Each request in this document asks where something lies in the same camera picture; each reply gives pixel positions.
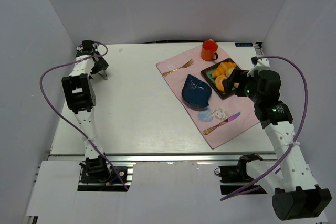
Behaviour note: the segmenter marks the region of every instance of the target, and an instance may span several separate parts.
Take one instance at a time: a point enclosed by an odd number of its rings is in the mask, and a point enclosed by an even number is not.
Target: gray wall
[[[50,0],[75,44],[263,41],[285,0]]]
[[[0,0],[0,6],[0,222],[18,224],[58,120],[40,94],[39,77],[69,61],[75,46],[48,0]],[[45,81],[59,108],[64,74],[56,70]]]
[[[335,43],[336,0],[286,0],[264,42],[264,53],[293,60],[307,78],[309,107],[299,141],[320,186],[334,196],[326,210],[331,223],[336,223]],[[271,63],[281,74],[282,99],[297,128],[303,110],[302,81],[287,63]]]

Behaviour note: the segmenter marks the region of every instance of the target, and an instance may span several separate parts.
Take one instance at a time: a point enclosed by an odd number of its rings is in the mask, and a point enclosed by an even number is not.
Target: mug
[[[218,59],[218,54],[216,53],[217,49],[218,45],[213,40],[207,40],[203,42],[201,52],[202,59],[206,61],[217,60]]]

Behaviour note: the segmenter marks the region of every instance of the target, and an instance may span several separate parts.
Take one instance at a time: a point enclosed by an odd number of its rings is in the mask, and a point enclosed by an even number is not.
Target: pink placemat
[[[168,60],[157,63],[156,66],[160,73],[164,73],[178,68],[187,63],[189,60],[194,59],[194,63],[190,67],[179,69],[178,71],[175,71],[163,78],[178,100],[183,104],[201,134],[204,130],[213,127],[229,116],[240,112],[239,117],[218,127],[213,132],[209,133],[209,135],[202,134],[209,146],[212,149],[215,149],[251,128],[259,121],[254,114],[253,103],[246,97],[237,97],[236,95],[233,95],[225,100],[222,100],[218,94],[212,90],[212,94],[209,99],[209,107],[206,110],[195,111],[185,104],[181,96],[181,91],[187,75],[192,74],[193,76],[206,82],[201,75],[201,70],[230,58],[230,56],[219,47],[217,50],[218,60],[214,62],[205,61],[201,58],[201,49],[202,46],[195,47],[180,55],[176,55]]]

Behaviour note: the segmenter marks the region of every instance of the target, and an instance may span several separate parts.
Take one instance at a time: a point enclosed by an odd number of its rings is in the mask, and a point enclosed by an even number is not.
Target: fork
[[[183,66],[181,66],[181,67],[179,67],[179,68],[176,68],[176,69],[174,69],[174,70],[171,70],[171,71],[162,73],[162,76],[167,76],[168,74],[170,74],[170,73],[172,73],[172,72],[175,72],[175,71],[179,70],[180,68],[187,68],[187,67],[190,67],[193,63],[194,63],[194,60],[191,59],[190,61],[188,61],[186,64],[184,64]]]

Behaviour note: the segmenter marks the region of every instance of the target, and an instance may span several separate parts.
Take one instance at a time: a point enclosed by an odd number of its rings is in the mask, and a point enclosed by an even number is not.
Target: square black plate
[[[233,62],[233,63],[235,63],[231,58],[227,58],[225,60],[222,60],[221,62]],[[211,75],[216,70],[216,68],[219,66],[219,64],[221,64],[221,62],[219,62],[217,64],[214,64],[213,66],[208,67],[206,69],[203,69],[201,71],[201,74],[203,75],[206,82],[217,92],[219,97],[223,100],[223,99],[228,98],[229,96],[233,95],[236,92],[236,89],[233,87],[232,91],[227,93],[227,92],[221,92],[216,88],[215,79],[213,79],[211,77]]]

